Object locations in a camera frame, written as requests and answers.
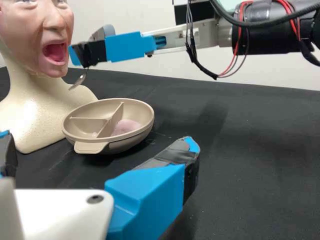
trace beige mannequin bust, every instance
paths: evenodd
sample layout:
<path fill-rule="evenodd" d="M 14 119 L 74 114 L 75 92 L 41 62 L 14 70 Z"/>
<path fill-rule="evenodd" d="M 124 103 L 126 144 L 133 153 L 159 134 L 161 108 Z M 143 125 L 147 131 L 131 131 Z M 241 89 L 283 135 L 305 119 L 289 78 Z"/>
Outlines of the beige mannequin bust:
<path fill-rule="evenodd" d="M 0 131 L 10 130 L 23 154 L 62 140 L 64 117 L 97 100 L 85 86 L 69 91 L 61 78 L 73 27 L 66 0 L 0 0 L 0 52 L 10 77 Z"/>

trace mannequin nose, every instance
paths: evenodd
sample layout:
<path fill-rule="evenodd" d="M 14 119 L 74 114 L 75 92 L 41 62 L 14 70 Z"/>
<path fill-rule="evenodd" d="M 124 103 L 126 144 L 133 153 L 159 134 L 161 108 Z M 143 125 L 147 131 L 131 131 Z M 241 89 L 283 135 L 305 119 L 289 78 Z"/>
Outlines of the mannequin nose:
<path fill-rule="evenodd" d="M 62 31 L 66 28 L 66 21 L 59 11 L 54 9 L 46 16 L 43 28 L 51 31 Z"/>

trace screw hole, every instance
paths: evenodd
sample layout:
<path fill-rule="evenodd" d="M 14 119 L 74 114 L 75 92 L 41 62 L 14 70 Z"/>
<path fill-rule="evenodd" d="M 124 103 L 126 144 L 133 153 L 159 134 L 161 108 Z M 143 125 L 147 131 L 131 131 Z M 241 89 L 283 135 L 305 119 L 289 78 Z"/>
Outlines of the screw hole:
<path fill-rule="evenodd" d="M 104 197 L 101 195 L 93 195 L 90 198 L 88 198 L 87 203 L 88 204 L 98 204 L 101 203 L 104 200 Z"/>

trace bowl handle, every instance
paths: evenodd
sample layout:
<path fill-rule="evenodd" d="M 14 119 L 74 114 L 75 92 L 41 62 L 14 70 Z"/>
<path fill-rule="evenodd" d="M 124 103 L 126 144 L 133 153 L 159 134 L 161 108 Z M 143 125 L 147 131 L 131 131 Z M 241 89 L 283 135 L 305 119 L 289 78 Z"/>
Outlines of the bowl handle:
<path fill-rule="evenodd" d="M 77 154 L 99 154 L 107 146 L 109 142 L 81 142 L 76 141 L 74 144 L 74 151 Z"/>

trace open mouth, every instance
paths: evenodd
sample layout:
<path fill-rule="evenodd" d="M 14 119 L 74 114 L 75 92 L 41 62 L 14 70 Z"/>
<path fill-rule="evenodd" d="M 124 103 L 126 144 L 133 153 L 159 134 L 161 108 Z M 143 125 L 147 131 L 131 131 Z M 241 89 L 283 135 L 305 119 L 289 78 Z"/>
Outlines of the open mouth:
<path fill-rule="evenodd" d="M 52 62 L 63 63 L 67 55 L 67 44 L 49 44 L 43 48 L 43 55 Z"/>

